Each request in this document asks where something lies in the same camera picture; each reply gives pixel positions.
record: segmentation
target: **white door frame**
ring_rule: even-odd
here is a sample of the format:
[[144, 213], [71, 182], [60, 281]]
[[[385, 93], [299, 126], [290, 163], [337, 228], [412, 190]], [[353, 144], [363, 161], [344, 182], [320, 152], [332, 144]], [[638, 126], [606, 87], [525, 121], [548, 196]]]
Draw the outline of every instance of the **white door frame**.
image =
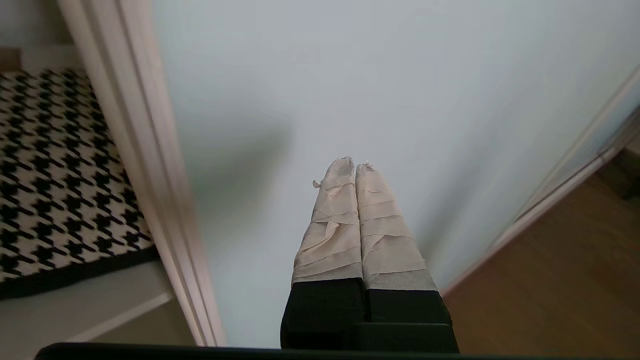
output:
[[224, 346], [151, 2], [58, 3], [195, 342]]

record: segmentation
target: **wooden floor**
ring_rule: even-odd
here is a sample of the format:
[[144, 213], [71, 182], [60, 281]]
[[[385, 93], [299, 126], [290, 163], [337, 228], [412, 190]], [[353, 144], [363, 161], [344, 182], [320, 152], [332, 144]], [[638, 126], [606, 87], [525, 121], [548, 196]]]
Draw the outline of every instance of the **wooden floor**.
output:
[[640, 357], [640, 204], [593, 176], [445, 302], [464, 354]]

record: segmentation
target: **white trim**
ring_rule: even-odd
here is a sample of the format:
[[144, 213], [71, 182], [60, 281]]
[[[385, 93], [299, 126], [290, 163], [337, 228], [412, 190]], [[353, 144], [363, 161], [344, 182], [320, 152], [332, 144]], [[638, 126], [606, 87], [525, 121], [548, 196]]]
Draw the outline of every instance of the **white trim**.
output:
[[150, 3], [58, 2], [194, 340], [200, 346], [225, 345]]
[[611, 161], [635, 136], [640, 135], [640, 111], [636, 110], [634, 114], [623, 125], [618, 137], [611, 142], [610, 146], [601, 154], [591, 160], [586, 166], [582, 167], [578, 172], [569, 177], [568, 180], [553, 189], [546, 197], [542, 198], [533, 207], [529, 208], [524, 214], [520, 215], [516, 222], [511, 224], [497, 238], [491, 249], [475, 264], [468, 268], [462, 275], [453, 281], [448, 287], [443, 289], [440, 294], [444, 297], [450, 294], [453, 289], [458, 287], [464, 280], [473, 274], [478, 268], [483, 266], [489, 259], [496, 255], [511, 240], [515, 239], [531, 224], [544, 215], [550, 208], [567, 196], [571, 191], [582, 184], [589, 176], [593, 175], [600, 167]]
[[164, 294], [160, 294], [156, 297], [154, 297], [153, 299], [144, 302], [132, 309], [129, 309], [128, 311], [114, 317], [114, 318], [110, 318], [108, 321], [100, 323], [94, 327], [92, 327], [91, 329], [88, 329], [86, 331], [83, 331], [81, 334], [78, 334], [76, 336], [73, 336], [69, 339], [67, 339], [67, 342], [70, 343], [82, 343], [85, 341], [90, 341], [93, 340], [95, 338], [97, 338], [98, 336], [111, 331], [113, 329], [116, 329], [117, 327], [121, 326], [124, 323], [127, 323], [135, 318], [137, 318], [140, 315], [146, 314], [149, 311], [157, 308], [157, 307], [161, 307], [162, 305], [166, 304], [167, 302], [171, 301], [172, 296], [170, 293], [164, 293]]
[[[615, 110], [624, 98], [626, 98], [631, 89], [638, 86], [640, 83], [640, 67], [634, 69], [633, 73], [625, 80], [620, 89], [611, 97], [611, 99], [605, 104], [605, 106], [600, 110], [598, 115], [593, 119], [593, 121], [589, 124], [589, 126], [582, 132], [578, 140], [569, 148], [569, 150], [564, 154], [563, 158], [555, 165], [555, 167], [551, 170], [549, 175], [546, 176], [544, 181], [540, 184], [536, 192], [533, 196], [529, 198], [527, 204], [522, 208], [518, 217], [521, 217], [524, 213], [529, 211], [536, 203], [538, 203], [542, 198], [546, 197], [555, 187], [557, 187], [558, 180], [561, 182], [565, 182], [566, 179], [556, 179], [558, 173], [562, 171], [565, 165], [569, 163], [573, 159], [573, 157], [578, 153], [578, 151], [584, 146], [584, 144], [589, 141], [589, 139], [593, 136], [593, 134], [609, 120], [609, 115], [613, 110]], [[617, 141], [623, 140], [626, 138], [618, 138]], [[607, 149], [610, 144], [604, 144], [601, 149]]]

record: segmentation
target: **baseboard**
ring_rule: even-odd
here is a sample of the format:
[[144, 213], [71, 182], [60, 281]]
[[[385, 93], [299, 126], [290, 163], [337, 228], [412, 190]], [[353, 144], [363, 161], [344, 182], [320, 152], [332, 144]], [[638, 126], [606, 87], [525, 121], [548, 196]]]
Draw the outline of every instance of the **baseboard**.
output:
[[591, 160], [587, 165], [582, 167], [578, 172], [572, 175], [568, 180], [560, 184], [556, 189], [551, 191], [546, 197], [535, 204], [529, 211], [518, 218], [511, 226], [509, 226], [503, 234], [497, 238], [491, 249], [473, 266], [459, 276], [451, 285], [446, 287], [440, 293], [446, 297], [451, 291], [458, 287], [464, 280], [473, 274], [478, 268], [483, 266], [489, 259], [496, 255], [511, 240], [515, 239], [519, 234], [525, 231], [531, 224], [546, 213], [553, 205], [557, 204], [578, 185], [582, 184], [589, 176], [595, 173], [602, 165], [611, 160], [617, 151], [609, 149], [603, 154]]

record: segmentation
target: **black and white rug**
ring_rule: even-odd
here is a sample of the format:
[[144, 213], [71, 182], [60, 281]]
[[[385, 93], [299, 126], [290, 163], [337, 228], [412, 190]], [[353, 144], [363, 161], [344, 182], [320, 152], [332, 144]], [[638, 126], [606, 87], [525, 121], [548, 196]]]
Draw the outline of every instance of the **black and white rug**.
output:
[[157, 258], [84, 72], [0, 74], [0, 299]]

